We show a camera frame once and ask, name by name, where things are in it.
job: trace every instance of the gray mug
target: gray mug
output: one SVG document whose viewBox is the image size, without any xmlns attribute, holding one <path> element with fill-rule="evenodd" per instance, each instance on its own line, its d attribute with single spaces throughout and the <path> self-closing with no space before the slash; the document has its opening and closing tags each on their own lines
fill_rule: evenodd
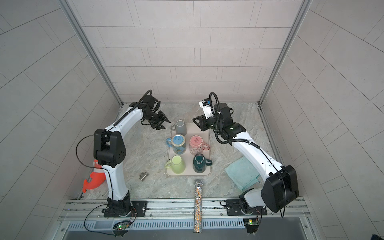
<svg viewBox="0 0 384 240">
<path fill-rule="evenodd" d="M 181 134 L 185 136 L 187 134 L 187 126 L 183 120 L 178 120 L 174 125 L 172 125 L 171 130 L 176 131 L 176 134 Z"/>
</svg>

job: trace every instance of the light green mug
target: light green mug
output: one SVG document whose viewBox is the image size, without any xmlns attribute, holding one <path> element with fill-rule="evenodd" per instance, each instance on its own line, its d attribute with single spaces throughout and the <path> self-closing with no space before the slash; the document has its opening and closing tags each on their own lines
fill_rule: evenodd
<svg viewBox="0 0 384 240">
<path fill-rule="evenodd" d="M 179 155 L 176 155 L 166 163 L 165 168 L 171 168 L 174 173 L 180 174 L 185 170 L 185 162 Z"/>
</svg>

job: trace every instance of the beige tray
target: beige tray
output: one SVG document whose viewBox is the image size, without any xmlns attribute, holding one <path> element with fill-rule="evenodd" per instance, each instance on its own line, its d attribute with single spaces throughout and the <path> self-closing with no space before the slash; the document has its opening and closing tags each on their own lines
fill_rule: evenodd
<svg viewBox="0 0 384 240">
<path fill-rule="evenodd" d="M 209 144 L 209 131 L 201 131 L 200 128 L 194 124 L 194 123 L 186 123 L 187 126 L 187 135 L 185 136 L 185 141 L 187 145 L 187 149 L 185 153 L 181 154 L 181 158 L 185 162 L 185 170 L 184 172 L 180 174 L 174 173 L 170 168 L 166 168 L 166 174 L 170 177 L 177 177 L 177 176 L 208 176 L 211 173 L 211 166 L 207 166 L 204 172 L 197 173 L 193 170 L 193 157 L 194 155 L 191 154 L 189 151 L 189 140 L 193 135 L 199 135 L 203 138 L 204 142 Z M 171 131 L 171 138 L 176 135 L 175 131 Z M 173 149 L 170 147 L 168 150 L 168 160 L 171 160 L 174 156 L 177 154 L 173 151 Z M 211 150 L 205 150 L 203 151 L 203 155 L 211 159 Z"/>
</svg>

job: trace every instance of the blue mug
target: blue mug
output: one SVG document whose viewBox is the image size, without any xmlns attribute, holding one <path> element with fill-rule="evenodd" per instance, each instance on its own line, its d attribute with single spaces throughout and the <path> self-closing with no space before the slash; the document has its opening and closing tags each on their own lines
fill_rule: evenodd
<svg viewBox="0 0 384 240">
<path fill-rule="evenodd" d="M 168 147 L 172 147 L 173 151 L 177 155 L 181 155 L 185 152 L 187 149 L 187 144 L 185 141 L 185 137 L 181 134 L 175 135 L 172 139 L 167 138 L 166 143 Z"/>
</svg>

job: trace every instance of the towel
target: towel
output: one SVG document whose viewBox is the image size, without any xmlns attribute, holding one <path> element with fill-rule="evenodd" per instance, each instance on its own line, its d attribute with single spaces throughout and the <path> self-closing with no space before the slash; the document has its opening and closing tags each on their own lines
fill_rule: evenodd
<svg viewBox="0 0 384 240">
<path fill-rule="evenodd" d="M 260 174 L 246 157 L 237 159 L 226 167 L 225 171 L 241 191 L 259 182 L 257 177 Z"/>
</svg>

